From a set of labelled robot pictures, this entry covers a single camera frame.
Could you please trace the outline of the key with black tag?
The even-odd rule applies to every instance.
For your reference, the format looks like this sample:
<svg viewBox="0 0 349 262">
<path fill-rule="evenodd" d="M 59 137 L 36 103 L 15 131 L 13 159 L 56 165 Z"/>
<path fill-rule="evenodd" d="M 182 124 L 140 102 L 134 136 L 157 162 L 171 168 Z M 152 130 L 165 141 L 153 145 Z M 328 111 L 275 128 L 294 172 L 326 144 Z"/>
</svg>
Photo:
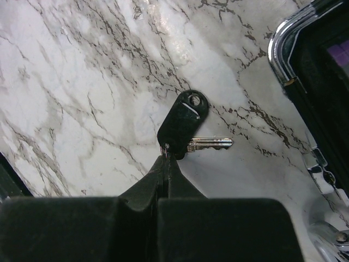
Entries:
<svg viewBox="0 0 349 262">
<path fill-rule="evenodd" d="M 233 145 L 230 138 L 195 137 L 208 113 L 209 102 L 203 93 L 196 90 L 180 93 L 157 133 L 161 153 L 181 160 L 187 153 L 198 150 L 229 149 Z"/>
</svg>

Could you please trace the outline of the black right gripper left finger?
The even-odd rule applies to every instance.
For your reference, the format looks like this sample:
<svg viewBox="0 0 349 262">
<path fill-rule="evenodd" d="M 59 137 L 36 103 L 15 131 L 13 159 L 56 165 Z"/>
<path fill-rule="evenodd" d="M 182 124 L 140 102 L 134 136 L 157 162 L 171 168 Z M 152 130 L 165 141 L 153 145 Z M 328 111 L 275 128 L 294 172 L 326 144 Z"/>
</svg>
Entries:
<svg viewBox="0 0 349 262">
<path fill-rule="evenodd" d="M 153 261 L 164 160 L 119 196 L 4 201 L 1 261 Z"/>
</svg>

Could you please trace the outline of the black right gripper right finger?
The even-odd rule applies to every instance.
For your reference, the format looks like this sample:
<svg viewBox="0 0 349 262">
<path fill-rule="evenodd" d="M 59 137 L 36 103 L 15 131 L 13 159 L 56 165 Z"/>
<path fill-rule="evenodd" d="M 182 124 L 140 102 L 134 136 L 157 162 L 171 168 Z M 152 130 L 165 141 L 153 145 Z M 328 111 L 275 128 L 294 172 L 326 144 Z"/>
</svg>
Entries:
<svg viewBox="0 0 349 262">
<path fill-rule="evenodd" d="M 279 201 L 206 198 L 173 157 L 165 160 L 164 175 L 159 261 L 303 261 L 290 215 Z"/>
</svg>

